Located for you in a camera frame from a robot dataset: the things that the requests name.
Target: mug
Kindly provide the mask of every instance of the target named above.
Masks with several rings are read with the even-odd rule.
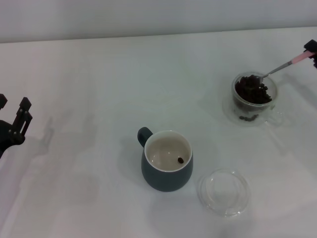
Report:
[[[188,140],[172,130],[153,134],[147,127],[138,131],[144,147],[141,170],[146,182],[163,192],[184,186],[192,175],[193,151]]]

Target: white table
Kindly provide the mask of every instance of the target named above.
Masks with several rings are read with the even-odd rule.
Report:
[[[240,127],[222,111],[233,78],[268,72],[317,39],[317,27],[0,45],[0,118],[23,96],[33,120],[0,160],[5,238],[315,238],[317,69],[275,74],[285,122]],[[136,135],[173,129],[194,151],[176,192],[152,189]],[[204,171],[238,170],[252,200],[222,218],[199,201]]]

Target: glass cup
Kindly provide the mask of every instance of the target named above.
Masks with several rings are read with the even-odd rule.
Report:
[[[234,117],[233,119],[240,124],[249,126],[261,124],[267,121],[278,98],[277,86],[269,77],[266,77],[263,80],[263,83],[266,87],[268,87],[266,93],[271,96],[272,101],[264,104],[255,104],[241,98],[236,92],[235,85],[242,77],[249,77],[251,75],[263,76],[263,74],[257,72],[245,72],[239,74],[232,82],[232,100],[230,103],[230,109],[233,112],[232,117]]]

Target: spoon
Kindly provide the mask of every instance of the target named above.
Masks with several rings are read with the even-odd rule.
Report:
[[[295,58],[293,58],[292,60],[290,60],[289,62],[282,64],[280,67],[277,67],[276,69],[272,70],[270,73],[267,73],[266,75],[259,77],[259,81],[260,83],[263,82],[263,79],[265,79],[266,77],[268,77],[269,75],[280,71],[283,68],[286,68],[292,64],[298,63],[299,61],[302,61],[303,59],[306,59],[308,57],[313,56],[315,53],[312,53],[310,51],[305,51],[304,53],[300,54],[299,56],[296,56]]]

